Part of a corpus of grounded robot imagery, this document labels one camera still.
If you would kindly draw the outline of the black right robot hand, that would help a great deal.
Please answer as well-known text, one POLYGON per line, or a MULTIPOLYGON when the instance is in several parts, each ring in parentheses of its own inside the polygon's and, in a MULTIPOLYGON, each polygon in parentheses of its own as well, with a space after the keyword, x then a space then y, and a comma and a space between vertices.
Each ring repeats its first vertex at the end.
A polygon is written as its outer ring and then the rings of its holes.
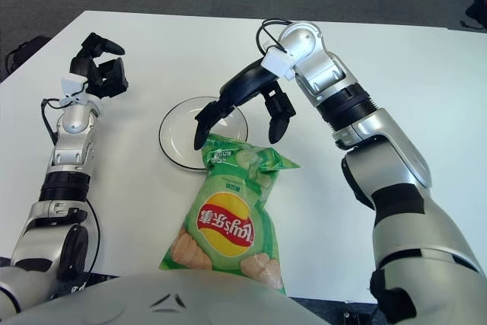
POLYGON ((261 59, 237 73, 220 90, 219 98, 208 103, 195 117, 197 127, 193 147, 199 150, 205 144, 213 126, 255 96, 264 97, 271 117, 269 142, 279 142, 285 134, 290 119, 296 114, 287 94, 282 91, 278 77, 261 66, 261 59))

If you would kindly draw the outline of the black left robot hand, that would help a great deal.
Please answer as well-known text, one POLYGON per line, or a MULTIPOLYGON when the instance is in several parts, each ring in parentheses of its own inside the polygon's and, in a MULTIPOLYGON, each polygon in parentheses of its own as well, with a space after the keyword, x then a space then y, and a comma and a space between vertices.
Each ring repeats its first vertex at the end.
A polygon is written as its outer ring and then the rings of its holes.
POLYGON ((74 75, 86 77, 84 90, 100 99, 124 93, 129 86, 120 57, 99 65, 94 62, 103 53, 122 56, 125 50, 111 40, 90 33, 81 44, 78 54, 72 59, 69 69, 74 75))

